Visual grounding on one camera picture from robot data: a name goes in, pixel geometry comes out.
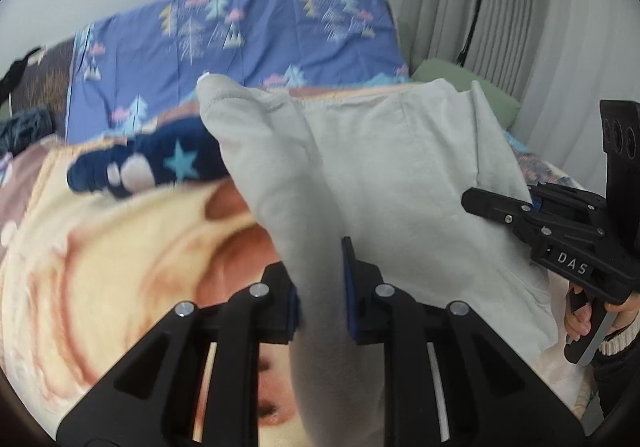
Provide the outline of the person's right hand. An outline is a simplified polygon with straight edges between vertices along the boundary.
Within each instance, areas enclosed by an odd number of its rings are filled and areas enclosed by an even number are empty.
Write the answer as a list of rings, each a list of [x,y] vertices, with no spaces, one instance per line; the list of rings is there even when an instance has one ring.
[[[607,311],[615,314],[612,327],[608,330],[611,335],[621,329],[625,329],[634,322],[639,314],[639,293],[631,293],[628,299],[620,305],[606,302],[604,304]],[[591,304],[587,303],[573,311],[572,306],[567,304],[564,316],[564,327],[568,336],[577,341],[590,332],[591,329]]]

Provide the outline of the person's right forearm sleeve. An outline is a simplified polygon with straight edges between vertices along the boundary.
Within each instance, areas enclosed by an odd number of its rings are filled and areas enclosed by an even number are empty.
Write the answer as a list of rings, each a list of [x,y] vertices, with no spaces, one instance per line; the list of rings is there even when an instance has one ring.
[[[639,317],[626,328],[605,337],[591,366],[600,408],[606,417],[639,371]]]

